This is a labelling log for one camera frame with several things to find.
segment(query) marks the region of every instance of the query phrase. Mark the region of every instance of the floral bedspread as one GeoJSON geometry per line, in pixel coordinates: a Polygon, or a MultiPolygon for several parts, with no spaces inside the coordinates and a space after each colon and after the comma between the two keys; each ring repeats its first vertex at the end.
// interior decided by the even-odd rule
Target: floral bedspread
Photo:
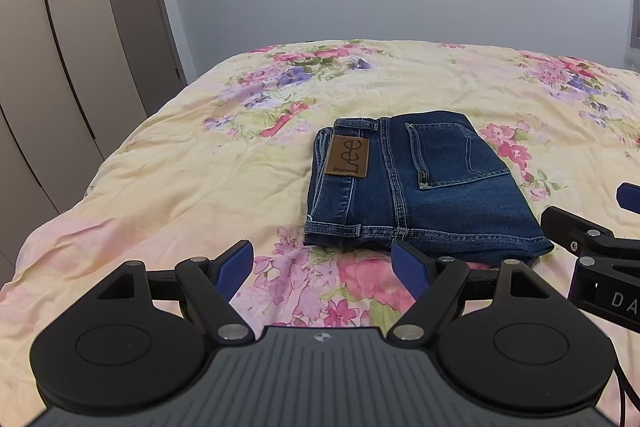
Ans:
{"type": "MultiPolygon", "coordinates": [[[[537,216],[554,204],[639,237],[640,216],[615,201],[620,183],[640,180],[638,76],[579,58],[400,41],[268,46],[222,62],[141,124],[84,200],[28,238],[0,292],[0,424],[21,427],[43,408],[29,366],[37,333],[128,259],[168,269],[249,239],[254,272],[232,304],[256,333],[386,331],[413,302],[388,257],[302,245],[312,141],[338,117],[462,112],[537,216]]],[[[536,270],[566,294],[574,262],[556,248],[536,270]]],[[[640,337],[592,318],[640,388],[640,337]]],[[[616,419],[619,403],[612,379],[599,407],[616,419]]],[[[627,422],[640,425],[630,408],[627,422]]]]}

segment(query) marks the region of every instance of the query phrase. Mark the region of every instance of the back pocket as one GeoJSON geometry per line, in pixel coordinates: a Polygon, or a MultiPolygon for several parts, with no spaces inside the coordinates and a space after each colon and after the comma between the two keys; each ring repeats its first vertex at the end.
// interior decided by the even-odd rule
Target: back pocket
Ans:
{"type": "Polygon", "coordinates": [[[406,123],[420,190],[507,174],[475,131],[459,123],[406,123]]]}

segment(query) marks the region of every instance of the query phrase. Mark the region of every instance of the logo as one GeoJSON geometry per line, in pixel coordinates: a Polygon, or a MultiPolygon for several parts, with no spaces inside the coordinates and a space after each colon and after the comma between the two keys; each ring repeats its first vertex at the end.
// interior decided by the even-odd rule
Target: logo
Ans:
{"type": "Polygon", "coordinates": [[[326,174],[364,178],[369,163],[369,140],[334,134],[329,145],[326,174]]]}
{"type": "Polygon", "coordinates": [[[317,335],[314,335],[314,338],[319,343],[324,344],[325,342],[330,341],[332,339],[332,336],[329,335],[329,333],[326,333],[325,331],[323,331],[322,333],[318,333],[317,335]]]}

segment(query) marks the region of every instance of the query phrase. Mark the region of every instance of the folded jeans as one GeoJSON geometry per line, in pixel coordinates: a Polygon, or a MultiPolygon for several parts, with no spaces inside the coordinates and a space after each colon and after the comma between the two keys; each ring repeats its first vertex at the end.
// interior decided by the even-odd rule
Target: folded jeans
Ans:
{"type": "Polygon", "coordinates": [[[314,140],[305,244],[388,250],[395,239],[492,266],[531,264],[553,248],[505,163],[464,115],[338,118],[314,140]],[[365,177],[325,174],[334,134],[369,140],[365,177]]]}

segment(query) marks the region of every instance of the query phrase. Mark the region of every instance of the cable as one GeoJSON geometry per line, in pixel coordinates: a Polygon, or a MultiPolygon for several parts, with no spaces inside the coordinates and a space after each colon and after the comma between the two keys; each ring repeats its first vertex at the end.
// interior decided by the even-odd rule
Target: cable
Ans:
{"type": "Polygon", "coordinates": [[[618,379],[618,388],[620,390],[620,427],[625,427],[625,415],[626,415],[626,394],[625,390],[622,388],[622,382],[620,382],[620,378],[618,378],[618,374],[616,374],[616,378],[618,379]]]}
{"type": "Polygon", "coordinates": [[[618,385],[620,387],[620,394],[621,394],[620,419],[621,421],[624,421],[625,419],[625,416],[624,416],[625,399],[623,396],[624,393],[626,393],[626,395],[629,397],[629,400],[631,400],[631,403],[638,410],[638,412],[640,412],[640,397],[638,396],[636,391],[634,391],[634,388],[631,386],[631,383],[628,381],[625,375],[625,372],[623,371],[622,366],[620,365],[620,360],[618,360],[618,354],[616,354],[616,367],[614,369],[614,372],[616,374],[616,378],[618,379],[618,385]]]}

